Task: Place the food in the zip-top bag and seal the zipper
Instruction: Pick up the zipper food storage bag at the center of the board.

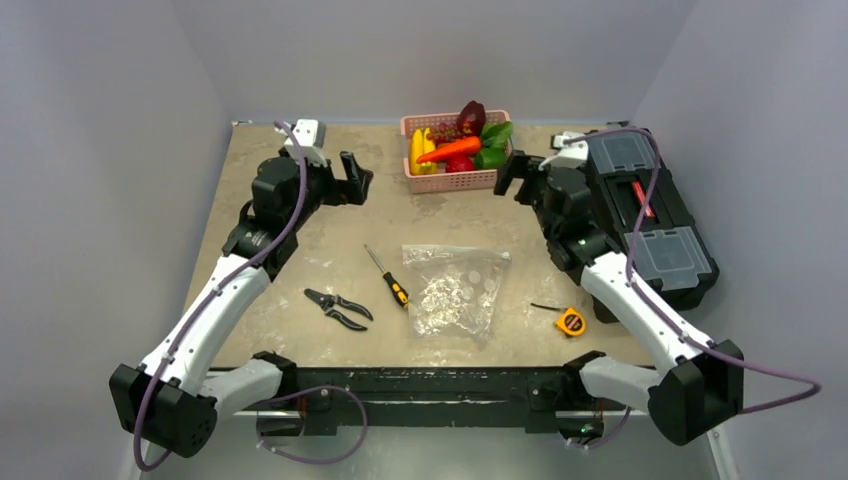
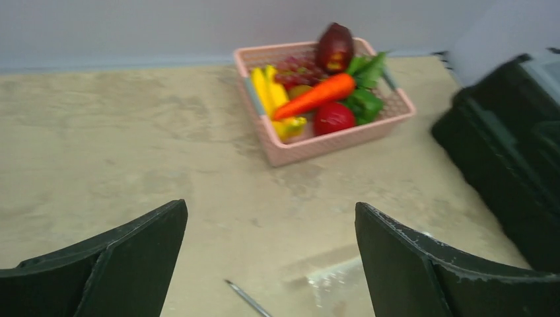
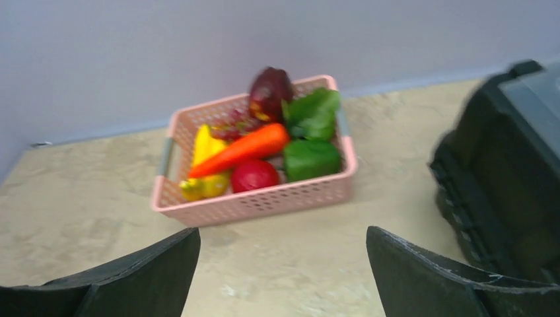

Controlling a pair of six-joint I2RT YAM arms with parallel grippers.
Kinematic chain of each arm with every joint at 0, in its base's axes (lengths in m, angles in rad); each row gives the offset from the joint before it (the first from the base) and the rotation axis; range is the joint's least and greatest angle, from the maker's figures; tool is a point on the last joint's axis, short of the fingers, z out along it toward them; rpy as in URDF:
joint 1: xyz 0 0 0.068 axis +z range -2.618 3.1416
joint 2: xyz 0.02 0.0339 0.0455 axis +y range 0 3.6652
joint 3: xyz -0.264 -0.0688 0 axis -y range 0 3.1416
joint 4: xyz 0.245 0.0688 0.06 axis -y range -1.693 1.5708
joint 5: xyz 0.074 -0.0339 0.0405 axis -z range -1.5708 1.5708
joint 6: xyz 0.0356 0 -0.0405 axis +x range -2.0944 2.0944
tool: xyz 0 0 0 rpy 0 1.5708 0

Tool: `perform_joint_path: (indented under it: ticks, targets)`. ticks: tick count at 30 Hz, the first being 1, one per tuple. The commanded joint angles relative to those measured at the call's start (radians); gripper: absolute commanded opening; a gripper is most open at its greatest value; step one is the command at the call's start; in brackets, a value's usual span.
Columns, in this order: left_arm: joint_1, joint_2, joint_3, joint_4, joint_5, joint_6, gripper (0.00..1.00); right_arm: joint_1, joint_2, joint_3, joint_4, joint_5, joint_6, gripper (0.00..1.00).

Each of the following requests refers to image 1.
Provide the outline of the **orange toy carrot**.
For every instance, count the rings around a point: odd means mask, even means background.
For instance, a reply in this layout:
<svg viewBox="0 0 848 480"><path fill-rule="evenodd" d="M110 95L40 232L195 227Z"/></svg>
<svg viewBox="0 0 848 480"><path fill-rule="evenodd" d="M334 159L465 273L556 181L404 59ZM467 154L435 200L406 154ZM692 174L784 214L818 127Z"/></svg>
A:
<svg viewBox="0 0 848 480"><path fill-rule="evenodd" d="M485 124L479 135L467 136L452 143L422 154L417 164L441 163L453 157L481 157L487 155L506 158L506 146L514 130L511 121L497 124Z"/></svg>

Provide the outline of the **pink plastic basket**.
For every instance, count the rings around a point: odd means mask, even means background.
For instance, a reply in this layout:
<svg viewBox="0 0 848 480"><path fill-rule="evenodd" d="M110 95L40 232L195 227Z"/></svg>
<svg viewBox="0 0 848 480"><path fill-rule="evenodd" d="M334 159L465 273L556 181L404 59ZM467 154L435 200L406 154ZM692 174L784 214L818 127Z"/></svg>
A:
<svg viewBox="0 0 848 480"><path fill-rule="evenodd" d="M445 172L445 164L439 164L439 172L436 174L412 176L409 173L409 146L413 132L416 129L424 131L426 128L436 126L442 122L456 128L458 114L459 112L409 115L400 120L400 135L404 151L402 165L411 193L440 193L473 189L491 190L494 188L497 169L476 169L473 172L449 174Z"/></svg>

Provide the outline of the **clear zip top bag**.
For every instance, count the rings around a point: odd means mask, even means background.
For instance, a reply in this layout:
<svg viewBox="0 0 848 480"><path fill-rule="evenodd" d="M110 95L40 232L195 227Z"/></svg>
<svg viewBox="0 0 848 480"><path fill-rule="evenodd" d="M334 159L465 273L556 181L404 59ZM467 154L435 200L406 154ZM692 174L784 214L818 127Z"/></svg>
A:
<svg viewBox="0 0 848 480"><path fill-rule="evenodd" d="M409 306L415 336L489 341L498 293L512 263L509 251L418 244L403 246L402 258L417 277Z"/></svg>

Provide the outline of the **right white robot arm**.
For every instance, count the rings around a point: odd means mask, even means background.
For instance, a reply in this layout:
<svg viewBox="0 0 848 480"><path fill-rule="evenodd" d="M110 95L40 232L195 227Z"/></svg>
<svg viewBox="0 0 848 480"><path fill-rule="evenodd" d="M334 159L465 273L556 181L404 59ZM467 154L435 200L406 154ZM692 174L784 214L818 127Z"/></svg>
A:
<svg viewBox="0 0 848 480"><path fill-rule="evenodd" d="M564 399L584 407L605 399L649 415L657 430L682 446L741 414L742 351L730 340L714 342L686 323L630 266L627 256L593 218L585 175L545 167L518 151L499 168L494 192L515 195L539 221L553 264L608 310L650 354L640 367L590 352L567 364Z"/></svg>

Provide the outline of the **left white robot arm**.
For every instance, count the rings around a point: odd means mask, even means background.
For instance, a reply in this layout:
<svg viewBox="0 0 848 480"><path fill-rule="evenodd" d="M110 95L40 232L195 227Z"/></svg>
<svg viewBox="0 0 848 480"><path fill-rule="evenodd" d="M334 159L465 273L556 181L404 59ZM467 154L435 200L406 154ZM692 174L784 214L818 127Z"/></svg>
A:
<svg viewBox="0 0 848 480"><path fill-rule="evenodd" d="M109 389L124 430L133 436L136 465L146 460L142 444L163 454L190 458L208 442L219 420L258 403L292 407L298 420L307 413L309 394L300 390L296 364L260 352L242 367L215 378L211 364L248 307L276 279L295 252L296 233L321 206L366 202L374 179L351 152L340 154L346 177L337 179L330 163L311 165L302 155L280 152L260 164L252 198L241 208L236 227L222 248L201 293L166 338L137 366L119 365Z"/></svg>

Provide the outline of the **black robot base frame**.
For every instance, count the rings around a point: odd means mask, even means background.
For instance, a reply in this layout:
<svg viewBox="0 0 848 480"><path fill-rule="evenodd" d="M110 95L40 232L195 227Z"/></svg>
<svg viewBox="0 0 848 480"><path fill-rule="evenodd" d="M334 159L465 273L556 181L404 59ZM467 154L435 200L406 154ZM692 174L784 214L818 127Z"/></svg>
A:
<svg viewBox="0 0 848 480"><path fill-rule="evenodd" d="M545 367L294 367L278 400L244 414L290 420L281 434L333 435L342 426L517 428L600 437L624 406L579 392L567 365Z"/></svg>

